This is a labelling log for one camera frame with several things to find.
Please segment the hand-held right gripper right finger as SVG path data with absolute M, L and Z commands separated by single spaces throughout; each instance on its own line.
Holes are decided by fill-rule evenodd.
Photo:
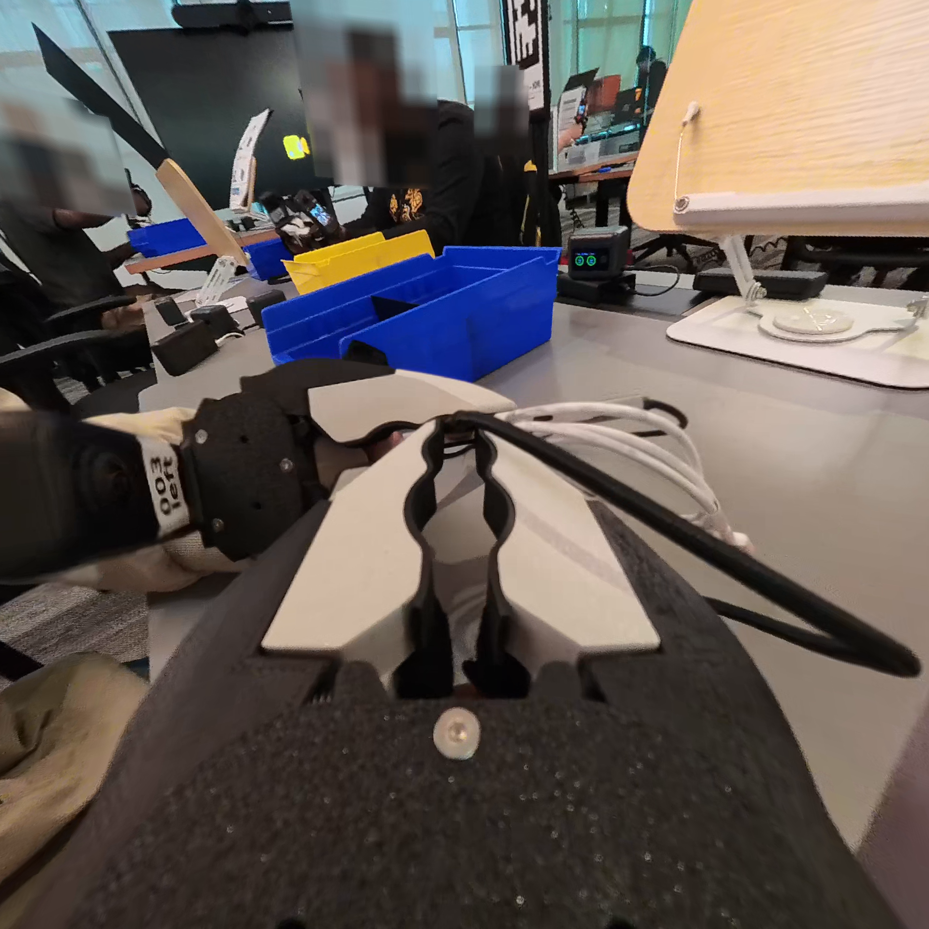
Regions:
M 584 494 L 486 432 L 476 467 L 494 544 L 468 680 L 479 690 L 528 690 L 551 663 L 657 652 L 659 633 Z

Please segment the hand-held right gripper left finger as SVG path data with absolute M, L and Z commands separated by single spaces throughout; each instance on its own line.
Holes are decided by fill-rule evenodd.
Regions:
M 264 652 L 366 663 L 396 690 L 450 689 L 449 621 L 423 533 L 443 463 L 431 421 L 332 496 Z

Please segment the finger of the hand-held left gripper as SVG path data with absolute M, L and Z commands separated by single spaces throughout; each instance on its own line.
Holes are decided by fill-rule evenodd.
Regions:
M 406 370 L 307 391 L 309 417 L 340 445 L 367 445 L 457 412 L 496 414 L 517 406 L 475 383 Z
M 327 447 L 327 490 L 332 499 L 342 489 L 388 455 L 393 446 Z

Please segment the yellow plastic storage bin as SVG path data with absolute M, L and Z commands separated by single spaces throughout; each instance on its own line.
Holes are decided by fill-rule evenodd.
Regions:
M 293 256 L 283 265 L 298 295 L 306 296 L 421 255 L 435 258 L 424 229 L 390 239 L 378 231 Z

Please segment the black office chair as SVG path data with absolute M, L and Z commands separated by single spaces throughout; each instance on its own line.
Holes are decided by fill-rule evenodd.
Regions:
M 156 381 L 143 305 L 108 297 L 63 310 L 45 325 L 55 335 L 29 346 L 2 332 L 2 405 L 7 395 L 41 412 L 78 419 L 137 413 Z

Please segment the small black display device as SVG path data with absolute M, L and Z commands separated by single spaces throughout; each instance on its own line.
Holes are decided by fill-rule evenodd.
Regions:
M 564 249 L 565 268 L 556 283 L 558 299 L 592 308 L 626 306 L 635 285 L 631 238 L 629 225 L 575 229 Z

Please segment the black monitor screen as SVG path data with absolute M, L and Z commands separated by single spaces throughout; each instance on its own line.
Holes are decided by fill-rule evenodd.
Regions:
M 255 193 L 319 185 L 290 26 L 112 30 L 116 54 L 170 156 L 216 210 L 228 206 L 235 153 L 250 119 L 271 115 L 255 147 Z

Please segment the black power brick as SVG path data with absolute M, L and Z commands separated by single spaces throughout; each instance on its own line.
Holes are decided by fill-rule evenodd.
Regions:
M 770 299 L 803 301 L 818 297 L 829 281 L 821 271 L 760 270 L 753 276 Z M 713 296 L 737 296 L 734 272 L 722 267 L 703 270 L 693 280 L 692 289 Z

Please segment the framed marker sign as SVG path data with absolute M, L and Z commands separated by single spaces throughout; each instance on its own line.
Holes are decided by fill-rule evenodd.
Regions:
M 505 62 L 517 67 L 528 95 L 531 113 L 547 111 L 548 3 L 546 1 L 501 1 Z

